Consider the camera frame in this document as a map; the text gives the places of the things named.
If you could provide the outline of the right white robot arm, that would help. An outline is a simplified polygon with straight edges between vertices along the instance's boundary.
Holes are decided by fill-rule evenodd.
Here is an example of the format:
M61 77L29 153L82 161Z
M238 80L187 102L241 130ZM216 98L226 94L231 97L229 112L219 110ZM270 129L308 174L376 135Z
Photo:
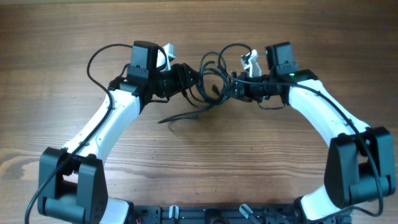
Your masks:
M279 96L284 106L302 114L326 142L323 185L295 201L298 221L321 222L352 210L361 211L364 202L372 201L378 203L373 216L380 216L384 198L396 191L391 133L353 116L311 70L299 69L289 42L267 46L265 55L268 74L262 73L254 49L241 57L240 75L227 71L223 57L218 57L217 64L230 80L225 95L256 102Z

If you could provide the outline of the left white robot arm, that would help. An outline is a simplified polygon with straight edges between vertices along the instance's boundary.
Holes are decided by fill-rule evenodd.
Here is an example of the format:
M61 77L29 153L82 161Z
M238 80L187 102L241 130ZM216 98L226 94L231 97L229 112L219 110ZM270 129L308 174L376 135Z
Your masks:
M61 149L46 148L39 160L38 212L70 223L135 223L134 204L108 195L104 164L124 130L145 105L167 103L200 81L186 63L170 64L172 45L135 41L131 61L120 75L102 86L106 97L85 127Z

